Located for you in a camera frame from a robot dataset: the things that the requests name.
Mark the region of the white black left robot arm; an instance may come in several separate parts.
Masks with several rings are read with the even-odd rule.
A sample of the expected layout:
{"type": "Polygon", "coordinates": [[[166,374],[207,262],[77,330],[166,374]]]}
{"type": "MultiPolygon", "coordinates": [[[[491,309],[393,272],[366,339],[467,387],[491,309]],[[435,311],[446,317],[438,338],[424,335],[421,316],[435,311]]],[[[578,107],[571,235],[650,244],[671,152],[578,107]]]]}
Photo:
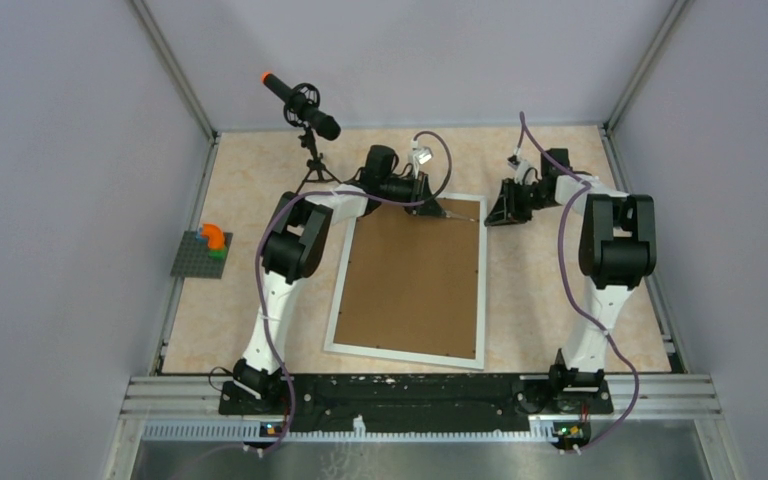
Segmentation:
{"type": "Polygon", "coordinates": [[[257,413],[279,404],[281,383],[288,375],[282,358],[295,306],[308,278],[318,269],[332,225],[393,205],[408,214],[447,217],[421,166],[429,148],[412,143],[411,164],[394,170],[396,153],[373,145],[366,163],[349,181],[324,191],[282,195],[256,249],[255,272],[260,301],[250,341],[232,371],[234,386],[257,413]]]}

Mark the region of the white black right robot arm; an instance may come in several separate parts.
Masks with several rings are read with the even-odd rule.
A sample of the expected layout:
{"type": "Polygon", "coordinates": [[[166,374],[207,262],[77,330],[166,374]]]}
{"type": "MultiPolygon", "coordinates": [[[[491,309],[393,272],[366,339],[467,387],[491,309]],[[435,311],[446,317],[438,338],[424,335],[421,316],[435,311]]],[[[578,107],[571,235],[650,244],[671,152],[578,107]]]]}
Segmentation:
{"type": "Polygon", "coordinates": [[[508,159],[515,174],[502,181],[486,226],[524,224],[537,210],[554,206],[582,219],[578,265],[585,278],[579,324],[549,370],[546,397],[560,412],[572,412],[586,397],[601,394],[606,353],[625,302],[656,266],[654,200],[629,194],[585,171],[575,171],[564,148],[541,156],[539,166],[520,153],[508,159]]]}

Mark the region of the silver screwdriver tool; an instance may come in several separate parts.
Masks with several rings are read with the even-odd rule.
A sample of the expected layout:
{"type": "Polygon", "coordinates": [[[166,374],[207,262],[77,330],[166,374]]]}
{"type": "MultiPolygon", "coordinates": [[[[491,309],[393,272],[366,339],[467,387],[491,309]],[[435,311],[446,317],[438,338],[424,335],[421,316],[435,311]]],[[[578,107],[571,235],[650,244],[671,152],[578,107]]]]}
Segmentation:
{"type": "Polygon", "coordinates": [[[472,218],[470,216],[466,216],[463,214],[447,211],[446,212],[446,218],[447,219],[454,219],[454,220],[461,220],[461,221],[468,221],[468,222],[477,222],[476,218],[472,218]]]}

